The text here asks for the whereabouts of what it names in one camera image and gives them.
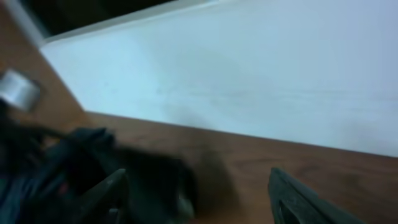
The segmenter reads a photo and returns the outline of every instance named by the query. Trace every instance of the wooden floor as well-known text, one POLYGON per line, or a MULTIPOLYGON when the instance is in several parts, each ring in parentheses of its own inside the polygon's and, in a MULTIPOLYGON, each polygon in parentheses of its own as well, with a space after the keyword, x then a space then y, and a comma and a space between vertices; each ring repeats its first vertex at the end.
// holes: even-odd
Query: wooden floor
POLYGON ((14 67, 45 89, 29 120, 51 128, 105 126, 125 144, 182 157, 197 173, 194 223, 273 223, 267 193, 281 167, 368 223, 398 223, 398 159, 100 114, 85 114, 0 4, 0 70, 14 67))
POLYGON ((398 159, 90 113, 120 142, 184 158, 197 172, 198 223, 273 223, 267 193, 280 167, 367 223, 398 223, 398 159))

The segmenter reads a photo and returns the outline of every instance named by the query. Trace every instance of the white wall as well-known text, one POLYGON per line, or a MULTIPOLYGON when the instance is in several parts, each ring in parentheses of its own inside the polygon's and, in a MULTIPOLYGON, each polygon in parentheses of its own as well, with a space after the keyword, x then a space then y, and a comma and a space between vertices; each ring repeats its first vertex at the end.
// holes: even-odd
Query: white wall
POLYGON ((87 111, 398 156, 397 0, 241 0, 42 48, 87 111))

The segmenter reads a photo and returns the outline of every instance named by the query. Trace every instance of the silver metal piece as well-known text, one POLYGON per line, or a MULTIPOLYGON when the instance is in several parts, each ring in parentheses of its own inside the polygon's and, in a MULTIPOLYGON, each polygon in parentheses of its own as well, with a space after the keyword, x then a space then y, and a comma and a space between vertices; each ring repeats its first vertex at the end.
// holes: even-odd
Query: silver metal piece
POLYGON ((13 69, 7 70, 0 81, 0 98, 20 110, 32 109, 39 96, 40 88, 13 69))

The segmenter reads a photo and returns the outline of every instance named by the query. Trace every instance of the dark doorway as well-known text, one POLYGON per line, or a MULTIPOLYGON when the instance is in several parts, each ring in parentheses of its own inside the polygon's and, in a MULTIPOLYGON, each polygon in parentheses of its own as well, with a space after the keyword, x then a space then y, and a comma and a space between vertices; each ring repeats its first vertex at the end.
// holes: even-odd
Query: dark doorway
POLYGON ((176 0, 21 0, 49 36, 176 0))

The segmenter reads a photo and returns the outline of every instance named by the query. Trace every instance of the black object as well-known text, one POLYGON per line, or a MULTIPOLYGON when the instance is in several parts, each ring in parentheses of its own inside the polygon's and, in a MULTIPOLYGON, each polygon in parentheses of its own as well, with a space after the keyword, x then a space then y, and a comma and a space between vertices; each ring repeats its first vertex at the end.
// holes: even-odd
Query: black object
POLYGON ((49 36, 174 0, 20 0, 49 36))
POLYGON ((364 224, 278 168, 271 170, 268 192, 275 224, 364 224))
POLYGON ((20 126, 6 108, 0 108, 1 224, 178 224, 194 215, 196 183, 181 160, 117 146, 105 129, 64 136, 20 126), (45 136, 61 140, 42 151, 45 136))

